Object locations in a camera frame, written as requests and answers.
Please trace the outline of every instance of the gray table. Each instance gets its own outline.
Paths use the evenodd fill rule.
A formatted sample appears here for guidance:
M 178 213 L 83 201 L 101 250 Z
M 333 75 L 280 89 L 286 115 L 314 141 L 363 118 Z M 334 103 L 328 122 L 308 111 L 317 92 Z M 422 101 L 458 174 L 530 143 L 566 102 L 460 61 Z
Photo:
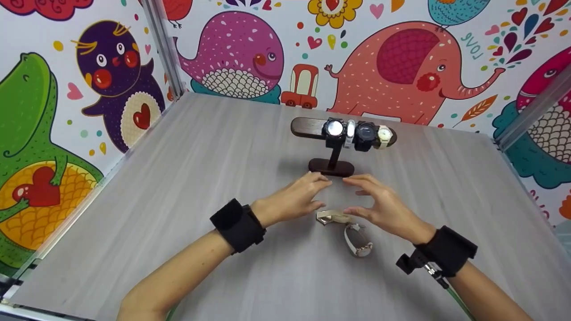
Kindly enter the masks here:
M 302 110 L 187 94 L 137 144 L 117 175 L 32 272 L 11 302 L 113 320 L 143 277 L 212 228 L 229 199 L 252 202 L 328 157 L 323 141 L 289 131 Z M 571 314 L 571 262 L 488 137 L 383 122 L 398 133 L 384 151 L 344 150 L 356 172 L 392 186 L 423 219 L 480 246 L 475 265 L 535 320 Z M 340 180 L 317 196 L 328 208 L 370 205 Z M 184 320 L 465 320 L 417 270 L 395 266 L 413 247 L 366 223 L 375 248 L 355 259 L 341 226 L 314 217 L 268 229 L 224 261 L 177 311 Z

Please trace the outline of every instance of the black wrist strap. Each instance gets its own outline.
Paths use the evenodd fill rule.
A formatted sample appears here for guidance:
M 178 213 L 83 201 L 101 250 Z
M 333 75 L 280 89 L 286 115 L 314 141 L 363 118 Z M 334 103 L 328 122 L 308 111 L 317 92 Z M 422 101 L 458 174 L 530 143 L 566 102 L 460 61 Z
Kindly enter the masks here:
M 476 256 L 478 250 L 474 243 L 446 225 L 436 231 L 430 242 L 415 247 L 411 257 L 405 254 L 400 257 L 397 266 L 410 274 L 414 269 L 434 262 L 442 270 L 441 275 L 446 278 L 456 276 L 466 261 Z
M 210 221 L 238 253 L 245 251 L 253 244 L 259 244 L 266 234 L 266 230 L 250 206 L 242 206 L 236 199 L 232 199 L 218 210 L 210 217 Z

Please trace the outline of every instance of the cartoon wallpaper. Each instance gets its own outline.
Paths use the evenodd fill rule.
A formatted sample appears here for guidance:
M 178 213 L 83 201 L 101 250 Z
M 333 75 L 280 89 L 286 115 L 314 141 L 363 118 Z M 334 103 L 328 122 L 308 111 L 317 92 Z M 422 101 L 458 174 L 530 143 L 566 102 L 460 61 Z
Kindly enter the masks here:
M 571 62 L 570 0 L 164 5 L 191 91 L 492 138 Z M 571 198 L 570 101 L 562 97 L 507 152 L 554 226 L 571 219 L 562 205 Z
M 137 1 L 0 0 L 0 24 L 20 26 L 0 62 L 0 273 L 13 276 L 159 119 L 168 83 Z

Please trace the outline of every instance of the watch display stand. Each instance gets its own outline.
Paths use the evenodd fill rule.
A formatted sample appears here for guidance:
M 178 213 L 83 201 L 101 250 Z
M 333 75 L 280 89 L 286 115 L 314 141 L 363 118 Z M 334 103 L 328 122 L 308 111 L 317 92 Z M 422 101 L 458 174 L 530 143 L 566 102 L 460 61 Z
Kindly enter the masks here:
M 297 117 L 291 121 L 291 132 L 297 137 L 312 138 L 325 140 L 325 135 L 322 133 L 323 124 L 327 119 Z M 391 129 L 393 137 L 389 142 L 389 146 L 396 141 L 396 133 Z M 339 160 L 339 154 L 343 144 L 333 148 L 331 157 L 329 159 L 313 158 L 309 161 L 309 170 L 318 171 L 323 175 L 348 177 L 353 175 L 355 167 L 349 162 Z

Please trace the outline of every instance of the right hand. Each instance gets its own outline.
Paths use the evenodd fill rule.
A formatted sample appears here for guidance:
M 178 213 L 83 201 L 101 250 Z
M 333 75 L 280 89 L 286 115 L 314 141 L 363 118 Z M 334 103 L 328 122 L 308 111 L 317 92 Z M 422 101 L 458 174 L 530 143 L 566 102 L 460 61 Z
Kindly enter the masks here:
M 433 225 L 416 216 L 392 188 L 382 184 L 371 174 L 353 175 L 344 178 L 343 182 L 360 187 L 361 190 L 355 194 L 369 195 L 375 200 L 373 207 L 348 207 L 344 213 L 362 217 L 413 244 L 428 243 L 436 233 Z

